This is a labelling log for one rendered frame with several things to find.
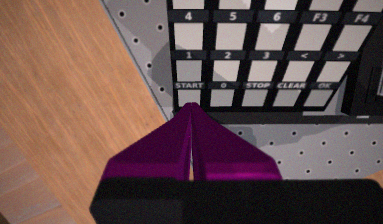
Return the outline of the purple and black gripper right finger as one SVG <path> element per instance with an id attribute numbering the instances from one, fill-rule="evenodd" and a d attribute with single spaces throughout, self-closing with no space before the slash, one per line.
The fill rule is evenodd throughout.
<path id="1" fill-rule="evenodd" d="M 211 119 L 192 102 L 194 180 L 283 180 L 271 156 Z"/>

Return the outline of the grey flat base plate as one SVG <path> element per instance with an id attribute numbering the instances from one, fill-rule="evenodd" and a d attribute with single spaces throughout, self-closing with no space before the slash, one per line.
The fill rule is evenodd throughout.
<path id="1" fill-rule="evenodd" d="M 166 0 L 99 0 L 165 122 L 173 118 Z M 383 124 L 221 124 L 274 158 L 283 180 L 383 170 Z"/>

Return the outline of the black plate washer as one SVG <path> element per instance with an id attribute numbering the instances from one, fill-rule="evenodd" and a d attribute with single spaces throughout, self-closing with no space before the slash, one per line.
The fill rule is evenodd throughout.
<path id="1" fill-rule="evenodd" d="M 383 124 L 383 0 L 166 3 L 173 117 L 191 102 L 192 124 L 196 102 L 219 124 Z"/>

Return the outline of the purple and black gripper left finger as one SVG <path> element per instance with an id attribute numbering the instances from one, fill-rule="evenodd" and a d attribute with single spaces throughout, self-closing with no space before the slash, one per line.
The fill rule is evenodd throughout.
<path id="1" fill-rule="evenodd" d="M 191 102 L 188 102 L 171 120 L 111 157 L 100 182 L 109 177 L 189 180 L 190 159 Z"/>

